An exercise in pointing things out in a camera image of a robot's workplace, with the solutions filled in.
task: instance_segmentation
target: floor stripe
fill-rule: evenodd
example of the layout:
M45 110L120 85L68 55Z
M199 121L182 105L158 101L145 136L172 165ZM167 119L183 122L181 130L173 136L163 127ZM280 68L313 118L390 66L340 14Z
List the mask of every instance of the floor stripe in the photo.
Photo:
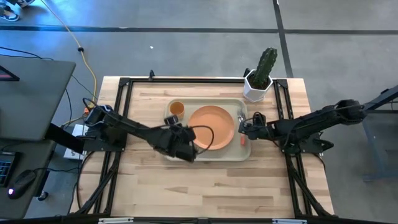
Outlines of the floor stripe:
M279 31L280 47L282 49L282 56L284 58L284 63L285 63L286 75L287 78L293 78L292 64L290 63L289 51L287 50L286 36L285 36L284 24L282 22L282 16L280 14L279 2L278 0L273 0L273 2L274 2L276 24L278 25L278 31Z
M311 30L285 29L286 34L324 34L324 35L398 35L398 30Z
M177 33L239 33L239 34L276 34L277 29L252 28L138 28L138 27L75 27L73 32L177 32ZM0 30L19 31L60 31L66 32L63 26L0 26Z

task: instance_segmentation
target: wood grain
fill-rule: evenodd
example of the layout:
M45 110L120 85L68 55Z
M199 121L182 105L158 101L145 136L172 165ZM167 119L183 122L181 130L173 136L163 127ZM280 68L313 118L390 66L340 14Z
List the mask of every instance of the wood grain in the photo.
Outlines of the wood grain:
M98 104L114 105L120 77L104 77ZM310 112L304 81L288 79L294 116ZM148 126L163 123L166 104L184 96L242 98L243 85L216 83L136 83L128 117ZM278 119L271 89L261 103L250 103L249 116L260 111L267 121ZM114 196L112 216L132 217L293 217L284 156L269 141L251 141L244 162L171 162L143 140L127 139ZM81 200L92 194L100 178L104 153L87 161L80 179ZM333 213L322 163L303 155L307 183L324 208ZM302 194L298 190L302 205ZM76 201L72 211L77 210Z

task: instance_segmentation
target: white power strip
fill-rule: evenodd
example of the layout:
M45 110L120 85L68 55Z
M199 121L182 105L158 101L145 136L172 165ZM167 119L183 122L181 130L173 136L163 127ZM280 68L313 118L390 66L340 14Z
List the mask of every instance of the white power strip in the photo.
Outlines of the white power strip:
M75 128L73 129L72 135L73 136L81 136L81 135L86 134L87 130L88 130L87 126L84 125L84 130L83 130L83 125L76 124ZM66 159L83 160L84 155L86 155L86 154L87 154L86 151L83 151L83 154L79 154L79 153L73 152L71 149L67 148L63 157Z

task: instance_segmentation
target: potted cactus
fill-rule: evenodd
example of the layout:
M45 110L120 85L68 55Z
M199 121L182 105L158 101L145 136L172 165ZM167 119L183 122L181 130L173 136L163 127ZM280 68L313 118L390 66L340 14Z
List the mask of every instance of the potted cactus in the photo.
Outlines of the potted cactus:
M250 102L255 103L264 99L266 92L273 83L269 74L277 56L276 49L267 48L261 55L257 69L251 70L244 78L243 96Z

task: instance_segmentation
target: cactus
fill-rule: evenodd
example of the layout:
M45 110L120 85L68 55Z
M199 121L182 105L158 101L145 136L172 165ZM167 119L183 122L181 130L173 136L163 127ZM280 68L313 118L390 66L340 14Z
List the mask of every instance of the cactus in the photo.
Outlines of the cactus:
M249 77L249 82L252 88L265 90L268 87L268 77L275 64L277 56L277 50L272 47L267 48L262 53L256 71Z

